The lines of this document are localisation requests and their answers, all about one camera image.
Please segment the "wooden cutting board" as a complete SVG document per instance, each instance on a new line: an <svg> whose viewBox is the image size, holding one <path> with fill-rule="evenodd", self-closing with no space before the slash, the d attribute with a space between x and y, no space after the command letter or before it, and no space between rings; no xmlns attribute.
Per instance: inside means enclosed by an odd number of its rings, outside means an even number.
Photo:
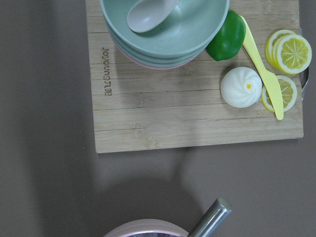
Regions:
<svg viewBox="0 0 316 237"><path fill-rule="evenodd" d="M283 120L261 101L238 109L222 99L226 72L253 67L245 50L227 61L216 62L202 52L176 69L147 69L114 44L98 0L86 2L86 14L97 153L303 137L301 97Z"/></svg>

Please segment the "green bowl stack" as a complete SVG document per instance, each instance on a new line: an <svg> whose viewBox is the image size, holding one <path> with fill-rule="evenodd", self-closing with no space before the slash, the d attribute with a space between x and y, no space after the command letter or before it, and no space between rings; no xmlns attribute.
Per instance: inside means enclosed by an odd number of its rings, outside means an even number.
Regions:
<svg viewBox="0 0 316 237"><path fill-rule="evenodd" d="M171 14L146 33L128 27L127 15L134 0L102 0L101 9L118 48L132 61L147 68L182 66L213 40L222 27L228 0L181 0Z"/></svg>

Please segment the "white toy bun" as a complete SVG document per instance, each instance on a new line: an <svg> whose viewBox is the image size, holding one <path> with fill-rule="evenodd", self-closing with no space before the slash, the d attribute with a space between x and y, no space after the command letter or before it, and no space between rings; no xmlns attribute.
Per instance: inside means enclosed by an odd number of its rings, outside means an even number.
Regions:
<svg viewBox="0 0 316 237"><path fill-rule="evenodd" d="M231 69L221 81L222 98L236 108L246 108L259 100L262 91L261 78L251 68Z"/></svg>

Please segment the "green toy pepper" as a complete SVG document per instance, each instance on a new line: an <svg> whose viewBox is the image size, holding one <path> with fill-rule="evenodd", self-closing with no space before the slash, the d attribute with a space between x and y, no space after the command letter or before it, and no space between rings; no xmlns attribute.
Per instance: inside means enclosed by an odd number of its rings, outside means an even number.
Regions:
<svg viewBox="0 0 316 237"><path fill-rule="evenodd" d="M229 10L221 29L205 50L215 61L231 59L242 47L245 33L246 27L242 18L235 11Z"/></svg>

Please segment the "white plastic spoon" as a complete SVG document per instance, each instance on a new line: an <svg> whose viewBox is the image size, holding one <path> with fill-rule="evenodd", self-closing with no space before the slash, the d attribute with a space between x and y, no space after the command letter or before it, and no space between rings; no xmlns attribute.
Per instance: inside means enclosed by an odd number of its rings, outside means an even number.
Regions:
<svg viewBox="0 0 316 237"><path fill-rule="evenodd" d="M140 0L127 14L127 25L136 33L145 33L162 23L178 0Z"/></svg>

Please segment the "steel ice scoop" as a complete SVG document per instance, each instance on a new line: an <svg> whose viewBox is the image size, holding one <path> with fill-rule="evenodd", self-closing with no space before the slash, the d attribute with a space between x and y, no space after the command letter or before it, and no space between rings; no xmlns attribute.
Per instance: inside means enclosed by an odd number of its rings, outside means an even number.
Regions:
<svg viewBox="0 0 316 237"><path fill-rule="evenodd" d="M232 212L231 204L224 198L217 198L188 233L188 237L209 237Z"/></svg>

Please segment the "yellow plastic knife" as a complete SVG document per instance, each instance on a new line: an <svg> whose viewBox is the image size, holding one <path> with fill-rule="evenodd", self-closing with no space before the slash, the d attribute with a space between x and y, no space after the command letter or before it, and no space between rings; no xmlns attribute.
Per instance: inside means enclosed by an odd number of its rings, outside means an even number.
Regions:
<svg viewBox="0 0 316 237"><path fill-rule="evenodd" d="M255 40L251 33L251 30L245 20L241 15L239 17L245 24L245 37L243 41L243 47L248 53L250 59L252 60L269 96L274 109L276 118L282 120L284 116L283 100L281 88L277 79L277 76L266 69L262 58L260 56L259 50L256 46Z"/></svg>

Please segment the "single toy lemon slice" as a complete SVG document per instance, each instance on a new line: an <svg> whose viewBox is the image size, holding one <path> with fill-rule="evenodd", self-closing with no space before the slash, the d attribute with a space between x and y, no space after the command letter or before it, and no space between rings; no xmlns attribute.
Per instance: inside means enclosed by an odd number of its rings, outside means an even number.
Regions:
<svg viewBox="0 0 316 237"><path fill-rule="evenodd" d="M277 75L276 77L278 79L282 93L283 110L284 112L287 112L295 104L295 101L297 99L297 88L291 78L284 75ZM265 86L262 87L261 100L267 110L269 110L270 112L275 112Z"/></svg>

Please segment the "stacked toy lemon slices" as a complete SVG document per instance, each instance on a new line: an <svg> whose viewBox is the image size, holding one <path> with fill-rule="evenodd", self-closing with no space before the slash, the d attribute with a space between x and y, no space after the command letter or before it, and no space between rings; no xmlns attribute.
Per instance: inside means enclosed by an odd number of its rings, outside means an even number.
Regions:
<svg viewBox="0 0 316 237"><path fill-rule="evenodd" d="M301 35L282 29L266 41L265 56L273 67L287 74L299 74L310 65L312 48Z"/></svg>

